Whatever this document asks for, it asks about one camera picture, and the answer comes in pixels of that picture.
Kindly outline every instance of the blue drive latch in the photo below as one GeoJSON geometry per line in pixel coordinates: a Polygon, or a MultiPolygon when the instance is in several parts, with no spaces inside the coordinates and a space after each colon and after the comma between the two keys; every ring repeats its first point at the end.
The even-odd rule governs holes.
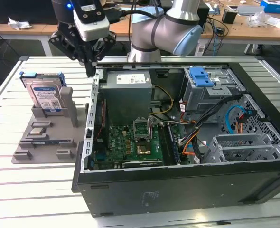
{"type": "Polygon", "coordinates": [[[189,69],[189,73],[194,80],[196,87],[213,87],[214,83],[210,80],[208,73],[199,67],[189,69]]]}

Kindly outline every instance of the motherboard chip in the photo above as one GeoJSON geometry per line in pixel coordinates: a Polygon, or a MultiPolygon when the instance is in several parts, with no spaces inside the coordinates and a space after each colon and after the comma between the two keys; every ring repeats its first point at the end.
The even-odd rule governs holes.
{"type": "Polygon", "coordinates": [[[136,143],[137,146],[137,154],[138,155],[149,155],[151,154],[151,150],[150,150],[150,142],[137,142],[136,143]]]}

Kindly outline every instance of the yellow wire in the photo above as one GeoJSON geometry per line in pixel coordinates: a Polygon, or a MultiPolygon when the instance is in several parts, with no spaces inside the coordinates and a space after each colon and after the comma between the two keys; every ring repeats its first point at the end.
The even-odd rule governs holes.
{"type": "Polygon", "coordinates": [[[158,86],[158,85],[155,85],[155,87],[161,89],[164,93],[166,93],[166,94],[169,96],[170,101],[171,101],[171,104],[170,104],[170,107],[169,107],[167,110],[165,110],[165,111],[157,112],[157,113],[150,113],[150,114],[164,114],[164,113],[169,112],[169,111],[173,108],[173,106],[174,106],[174,100],[173,100],[173,98],[170,96],[170,94],[169,94],[164,88],[162,88],[162,87],[160,87],[160,86],[158,86]]]}

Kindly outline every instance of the power supply label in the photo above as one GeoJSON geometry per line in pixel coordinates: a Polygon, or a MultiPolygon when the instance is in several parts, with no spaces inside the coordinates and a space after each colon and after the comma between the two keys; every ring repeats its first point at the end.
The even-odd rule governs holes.
{"type": "Polygon", "coordinates": [[[62,110],[59,99],[55,97],[55,88],[36,87],[34,88],[34,93],[42,109],[49,112],[60,112],[62,110]]]}
{"type": "Polygon", "coordinates": [[[145,84],[145,76],[143,74],[134,75],[117,75],[117,84],[145,84]]]}

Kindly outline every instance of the white sticker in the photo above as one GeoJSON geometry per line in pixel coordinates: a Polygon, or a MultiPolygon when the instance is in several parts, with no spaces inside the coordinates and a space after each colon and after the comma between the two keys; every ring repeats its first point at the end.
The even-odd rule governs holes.
{"type": "Polygon", "coordinates": [[[34,145],[45,145],[45,142],[33,142],[34,145]]]}
{"type": "Polygon", "coordinates": [[[186,111],[186,106],[185,106],[184,104],[181,104],[181,105],[180,105],[180,110],[181,110],[182,112],[185,112],[185,111],[186,111]]]}
{"type": "Polygon", "coordinates": [[[219,78],[217,78],[217,77],[212,77],[211,81],[213,81],[213,82],[220,82],[219,78]]]}
{"type": "Polygon", "coordinates": [[[93,11],[96,9],[96,6],[94,4],[92,5],[87,5],[87,6],[81,6],[81,9],[85,12],[88,12],[88,11],[93,11]]]}
{"type": "Polygon", "coordinates": [[[199,160],[199,158],[197,158],[196,155],[194,156],[194,161],[195,161],[197,164],[200,164],[200,160],[199,160]]]}
{"type": "Polygon", "coordinates": [[[143,74],[135,75],[117,75],[117,84],[144,84],[145,76],[143,74]]]}
{"type": "Polygon", "coordinates": [[[51,112],[59,112],[62,107],[58,98],[55,97],[56,90],[53,87],[35,87],[34,93],[42,109],[51,112]]]}

